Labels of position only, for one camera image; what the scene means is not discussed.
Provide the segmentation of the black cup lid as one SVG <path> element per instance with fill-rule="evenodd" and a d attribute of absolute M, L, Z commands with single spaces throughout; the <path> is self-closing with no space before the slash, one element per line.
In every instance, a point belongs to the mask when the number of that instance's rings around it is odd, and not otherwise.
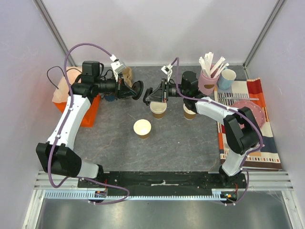
<path fill-rule="evenodd" d="M 146 90 L 144 97 L 143 97 L 143 102 L 145 103 L 146 106 L 150 104 L 150 101 L 147 101 L 147 98 L 150 96 L 150 94 L 153 92 L 153 88 L 150 87 Z"/>
<path fill-rule="evenodd" d="M 136 92 L 136 94 L 132 97 L 133 100 L 138 100 L 143 92 L 143 81 L 136 81 L 132 85 L 132 89 Z"/>

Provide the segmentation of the brown paper cup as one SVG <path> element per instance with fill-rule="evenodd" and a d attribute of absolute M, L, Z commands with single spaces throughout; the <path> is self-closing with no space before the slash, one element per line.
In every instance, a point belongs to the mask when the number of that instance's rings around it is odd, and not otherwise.
<path fill-rule="evenodd" d="M 186 105 L 184 104 L 183 105 L 183 110 L 184 110 L 184 117 L 187 119 L 187 120 L 192 120 L 196 117 L 196 113 L 189 110 Z"/>
<path fill-rule="evenodd" d="M 151 128 L 151 123 L 146 119 L 137 120 L 133 125 L 133 130 L 140 139 L 148 138 Z"/>
<path fill-rule="evenodd" d="M 151 102 L 150 110 L 155 119 L 162 119 L 167 109 L 167 103 Z"/>

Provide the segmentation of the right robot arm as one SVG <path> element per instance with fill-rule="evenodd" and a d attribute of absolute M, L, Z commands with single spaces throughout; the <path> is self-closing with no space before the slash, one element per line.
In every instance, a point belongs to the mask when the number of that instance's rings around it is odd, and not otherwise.
<path fill-rule="evenodd" d="M 186 71 L 180 83 L 162 79 L 157 89 L 146 90 L 143 102 L 165 103 L 169 97 L 182 97 L 187 109 L 205 115 L 224 126 L 229 153 L 219 168 L 218 182 L 228 188 L 235 183 L 249 153 L 263 146 L 263 138 L 253 112 L 248 107 L 225 106 L 204 95 L 198 88 L 196 73 Z"/>

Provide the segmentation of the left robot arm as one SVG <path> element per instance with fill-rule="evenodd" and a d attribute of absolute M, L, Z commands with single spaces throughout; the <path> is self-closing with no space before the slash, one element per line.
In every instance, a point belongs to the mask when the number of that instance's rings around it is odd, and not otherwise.
<path fill-rule="evenodd" d="M 84 61 L 81 74 L 68 91 L 65 110 L 54 132 L 45 143 L 38 143 L 36 147 L 44 172 L 66 177 L 88 177 L 93 187 L 101 187 L 105 181 L 102 166 L 83 161 L 73 150 L 81 122 L 99 94 L 113 93 L 117 99 L 131 97 L 138 100 L 142 92 L 142 81 L 129 86 L 122 73 L 117 79 L 103 79 L 100 62 Z"/>

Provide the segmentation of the cardboard cup carrier stack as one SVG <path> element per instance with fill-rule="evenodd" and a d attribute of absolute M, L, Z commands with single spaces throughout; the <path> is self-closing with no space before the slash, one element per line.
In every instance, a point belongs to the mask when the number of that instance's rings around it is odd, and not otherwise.
<path fill-rule="evenodd" d="M 133 75 L 132 75 L 132 69 L 128 66 L 125 67 L 125 69 L 122 71 L 122 76 L 124 81 L 130 81 L 132 83 Z"/>

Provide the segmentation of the dark blue mug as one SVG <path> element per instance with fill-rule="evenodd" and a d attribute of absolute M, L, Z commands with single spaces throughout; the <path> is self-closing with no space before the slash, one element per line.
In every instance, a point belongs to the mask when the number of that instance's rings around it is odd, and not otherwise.
<path fill-rule="evenodd" d="M 114 94 L 104 94 L 103 98 L 105 101 L 107 102 L 113 102 L 116 100 L 115 95 Z"/>

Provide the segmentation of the pink straw holder cup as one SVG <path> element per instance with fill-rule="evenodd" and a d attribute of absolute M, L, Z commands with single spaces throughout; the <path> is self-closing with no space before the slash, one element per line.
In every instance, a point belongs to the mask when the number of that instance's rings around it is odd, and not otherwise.
<path fill-rule="evenodd" d="M 198 79 L 199 91 L 205 95 L 210 95 L 214 92 L 214 88 L 219 80 L 219 76 L 214 78 L 207 77 L 203 71 L 201 71 Z"/>

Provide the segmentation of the light blue cup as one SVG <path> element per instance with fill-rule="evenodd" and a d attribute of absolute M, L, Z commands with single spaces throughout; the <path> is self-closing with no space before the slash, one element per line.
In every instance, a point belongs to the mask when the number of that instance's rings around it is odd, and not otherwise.
<path fill-rule="evenodd" d="M 219 77 L 218 87 L 221 90 L 227 90 L 230 88 L 230 86 L 232 85 L 235 79 L 236 79 L 235 71 L 231 69 L 225 69 L 221 72 L 221 75 Z"/>

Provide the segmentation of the patterned orange cloth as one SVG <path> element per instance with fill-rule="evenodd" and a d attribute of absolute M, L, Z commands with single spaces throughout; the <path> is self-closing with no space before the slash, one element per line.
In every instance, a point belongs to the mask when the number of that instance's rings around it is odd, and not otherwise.
<path fill-rule="evenodd" d="M 249 154 L 244 163 L 244 167 L 255 170 L 282 170 L 283 168 L 269 122 L 260 79 L 234 81 L 227 90 L 215 88 L 214 99 L 227 106 L 233 106 L 233 103 L 237 101 L 247 100 L 252 101 L 262 108 L 266 119 L 266 123 L 260 128 L 263 137 L 263 147 L 259 151 Z"/>

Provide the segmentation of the pink dotted plate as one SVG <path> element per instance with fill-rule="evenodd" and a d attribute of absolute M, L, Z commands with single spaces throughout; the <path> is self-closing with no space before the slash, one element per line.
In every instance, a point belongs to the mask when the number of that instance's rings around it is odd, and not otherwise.
<path fill-rule="evenodd" d="M 236 108 L 248 107 L 252 111 L 254 118 L 260 128 L 263 127 L 263 125 L 266 123 L 264 111 L 260 106 L 253 103 L 252 101 L 247 101 L 247 100 L 237 101 L 233 103 L 233 107 Z"/>

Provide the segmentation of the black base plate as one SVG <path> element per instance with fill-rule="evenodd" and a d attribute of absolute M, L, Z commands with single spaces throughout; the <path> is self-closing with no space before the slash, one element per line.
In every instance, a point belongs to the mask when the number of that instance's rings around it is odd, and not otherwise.
<path fill-rule="evenodd" d="M 124 187 L 133 196 L 210 195 L 212 189 L 246 187 L 245 174 L 225 183 L 219 173 L 208 172 L 104 172 L 101 183 Z"/>

